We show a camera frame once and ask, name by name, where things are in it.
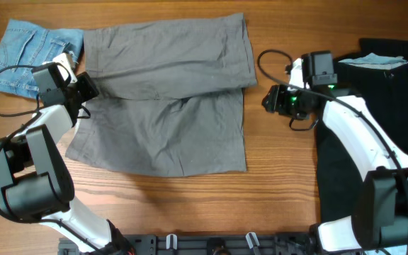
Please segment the grey cotton shorts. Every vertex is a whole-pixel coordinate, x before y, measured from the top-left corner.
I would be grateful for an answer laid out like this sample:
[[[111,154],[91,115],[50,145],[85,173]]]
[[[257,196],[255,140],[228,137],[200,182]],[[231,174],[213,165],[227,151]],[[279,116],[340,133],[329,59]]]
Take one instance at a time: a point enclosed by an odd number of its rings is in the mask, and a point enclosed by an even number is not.
[[[257,84],[246,26],[236,13],[86,30],[99,95],[67,157],[148,176],[245,171],[244,90]]]

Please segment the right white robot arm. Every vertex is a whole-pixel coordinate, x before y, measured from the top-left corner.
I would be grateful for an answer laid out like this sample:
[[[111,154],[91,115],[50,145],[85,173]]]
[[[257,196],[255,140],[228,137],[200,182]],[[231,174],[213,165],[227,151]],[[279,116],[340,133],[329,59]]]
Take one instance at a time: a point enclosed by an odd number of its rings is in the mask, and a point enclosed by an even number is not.
[[[297,240],[308,254],[403,248],[408,254],[408,55],[291,59],[263,107],[312,119],[322,221]]]

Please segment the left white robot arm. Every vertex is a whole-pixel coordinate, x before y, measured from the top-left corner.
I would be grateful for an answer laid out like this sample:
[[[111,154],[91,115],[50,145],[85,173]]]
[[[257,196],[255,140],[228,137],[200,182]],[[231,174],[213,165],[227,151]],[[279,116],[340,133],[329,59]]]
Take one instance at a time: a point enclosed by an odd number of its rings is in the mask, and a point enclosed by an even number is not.
[[[63,64],[31,67],[39,87],[32,118],[0,138],[0,216],[21,224],[50,227],[74,242],[83,254],[117,254],[130,245],[109,221],[89,210],[57,149],[80,119],[82,104],[98,95],[85,73],[78,81],[62,75]]]

